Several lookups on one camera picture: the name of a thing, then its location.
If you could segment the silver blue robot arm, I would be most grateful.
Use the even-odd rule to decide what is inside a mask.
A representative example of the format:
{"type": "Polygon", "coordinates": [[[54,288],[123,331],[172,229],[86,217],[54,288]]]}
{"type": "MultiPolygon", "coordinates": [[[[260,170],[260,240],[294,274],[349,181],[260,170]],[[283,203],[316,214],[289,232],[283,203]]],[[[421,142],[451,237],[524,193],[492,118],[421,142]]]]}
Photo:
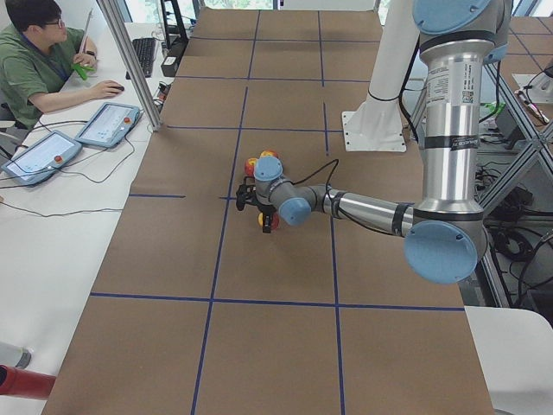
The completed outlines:
{"type": "Polygon", "coordinates": [[[342,126],[350,151],[403,150],[401,94],[410,63],[422,60],[428,73],[418,203],[382,201],[328,184],[301,186],[284,175],[278,158],[264,156],[253,184],[238,188],[238,208],[257,207],[265,228],[274,217],[297,226],[313,212],[348,219],[403,237],[408,264],[431,282],[467,278],[486,252],[484,212],[474,198],[482,69],[504,56],[511,13],[509,1],[391,3],[366,99],[343,113],[342,126]]]}

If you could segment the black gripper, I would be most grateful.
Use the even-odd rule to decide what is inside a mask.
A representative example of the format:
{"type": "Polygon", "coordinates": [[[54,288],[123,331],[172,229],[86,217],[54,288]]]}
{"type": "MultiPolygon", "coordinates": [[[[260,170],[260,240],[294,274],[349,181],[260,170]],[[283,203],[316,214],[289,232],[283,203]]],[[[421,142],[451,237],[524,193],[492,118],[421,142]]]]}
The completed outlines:
{"type": "Polygon", "coordinates": [[[271,233],[273,229],[273,214],[276,212],[276,209],[272,206],[262,206],[260,208],[260,213],[265,215],[265,221],[262,219],[260,222],[263,233],[271,233]]]}

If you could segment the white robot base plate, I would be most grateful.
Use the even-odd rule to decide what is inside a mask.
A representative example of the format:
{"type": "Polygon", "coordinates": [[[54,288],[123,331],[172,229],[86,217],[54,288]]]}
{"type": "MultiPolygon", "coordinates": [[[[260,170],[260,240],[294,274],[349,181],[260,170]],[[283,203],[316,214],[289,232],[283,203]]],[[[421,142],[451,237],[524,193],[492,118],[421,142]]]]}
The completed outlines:
{"type": "Polygon", "coordinates": [[[355,112],[342,112],[346,151],[405,152],[398,98],[390,101],[369,96],[355,112]]]}

